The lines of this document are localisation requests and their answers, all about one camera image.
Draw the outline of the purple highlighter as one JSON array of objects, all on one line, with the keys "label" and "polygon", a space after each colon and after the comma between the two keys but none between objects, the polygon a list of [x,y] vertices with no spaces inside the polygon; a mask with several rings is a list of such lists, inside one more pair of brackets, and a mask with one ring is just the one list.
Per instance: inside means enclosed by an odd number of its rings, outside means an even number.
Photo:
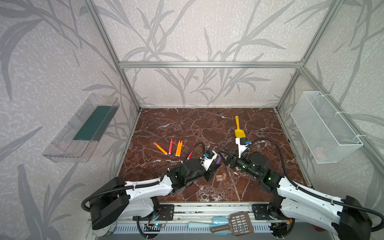
[{"label": "purple highlighter", "polygon": [[218,158],[217,158],[217,161],[216,161],[216,164],[217,164],[217,165],[220,165],[220,164],[221,164],[221,160],[222,160],[222,158],[221,158],[221,157],[218,157]]}]

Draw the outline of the orange highlighter lone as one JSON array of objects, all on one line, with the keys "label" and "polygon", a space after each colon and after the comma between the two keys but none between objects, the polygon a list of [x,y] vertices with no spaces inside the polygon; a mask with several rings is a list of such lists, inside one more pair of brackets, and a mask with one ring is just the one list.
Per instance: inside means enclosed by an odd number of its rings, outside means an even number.
[{"label": "orange highlighter lone", "polygon": [[168,152],[165,151],[160,145],[158,145],[156,142],[153,142],[153,144],[164,154],[167,155]]}]

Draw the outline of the pink highlighter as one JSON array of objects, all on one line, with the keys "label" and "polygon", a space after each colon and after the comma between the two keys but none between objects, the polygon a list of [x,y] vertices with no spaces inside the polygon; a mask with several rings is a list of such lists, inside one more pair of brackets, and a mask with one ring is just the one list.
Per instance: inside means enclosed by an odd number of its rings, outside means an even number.
[{"label": "pink highlighter", "polygon": [[195,145],[196,145],[196,144],[193,145],[193,147],[192,147],[192,149],[191,149],[191,152],[190,152],[190,154],[189,154],[188,157],[187,157],[187,160],[190,160],[190,159],[191,159],[192,154],[193,154],[193,151],[194,151],[194,147],[195,147]]},{"label": "pink highlighter", "polygon": [[173,140],[173,138],[172,138],[171,141],[170,141],[170,145],[169,145],[168,155],[171,155],[171,154],[172,154],[172,151],[173,151],[173,142],[174,142],[174,140]]}]

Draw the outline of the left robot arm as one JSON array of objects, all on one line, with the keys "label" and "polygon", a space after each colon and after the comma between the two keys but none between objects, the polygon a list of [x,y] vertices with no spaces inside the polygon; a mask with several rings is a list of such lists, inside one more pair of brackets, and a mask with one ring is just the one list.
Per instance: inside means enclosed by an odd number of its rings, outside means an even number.
[{"label": "left robot arm", "polygon": [[81,207],[91,214],[93,230],[101,230],[122,218],[150,217],[161,211],[158,197],[180,193],[200,178],[209,182],[221,159],[217,153],[205,154],[203,159],[190,159],[163,176],[146,181],[115,177],[83,200]]}]

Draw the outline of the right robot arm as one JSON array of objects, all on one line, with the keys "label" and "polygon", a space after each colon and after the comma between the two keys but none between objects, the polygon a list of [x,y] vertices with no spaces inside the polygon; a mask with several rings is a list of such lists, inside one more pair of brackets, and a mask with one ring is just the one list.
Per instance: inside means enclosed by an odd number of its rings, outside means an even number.
[{"label": "right robot arm", "polygon": [[244,138],[236,141],[237,154],[220,150],[219,156],[225,165],[249,174],[262,190],[275,196],[268,208],[271,217],[301,220],[331,232],[340,240],[368,240],[373,232],[384,228],[383,222],[373,226],[370,218],[375,215],[382,220],[383,214],[362,207],[351,196],[334,197],[298,184],[288,173],[271,170],[269,160],[260,152],[250,154],[253,142]]}]

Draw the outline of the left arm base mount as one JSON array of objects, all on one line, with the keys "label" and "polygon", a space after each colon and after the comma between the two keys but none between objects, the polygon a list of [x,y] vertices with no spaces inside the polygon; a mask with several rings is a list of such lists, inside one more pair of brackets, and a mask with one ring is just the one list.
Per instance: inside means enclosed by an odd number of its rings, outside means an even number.
[{"label": "left arm base mount", "polygon": [[139,217],[139,221],[172,221],[175,213],[175,205],[173,204],[160,204],[160,210],[154,210],[147,217]]}]

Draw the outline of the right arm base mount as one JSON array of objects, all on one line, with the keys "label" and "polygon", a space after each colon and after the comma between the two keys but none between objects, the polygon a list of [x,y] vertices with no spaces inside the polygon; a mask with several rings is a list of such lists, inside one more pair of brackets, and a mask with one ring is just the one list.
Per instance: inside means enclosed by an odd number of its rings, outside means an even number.
[{"label": "right arm base mount", "polygon": [[269,203],[252,204],[255,220],[282,221],[283,217],[270,209]]}]

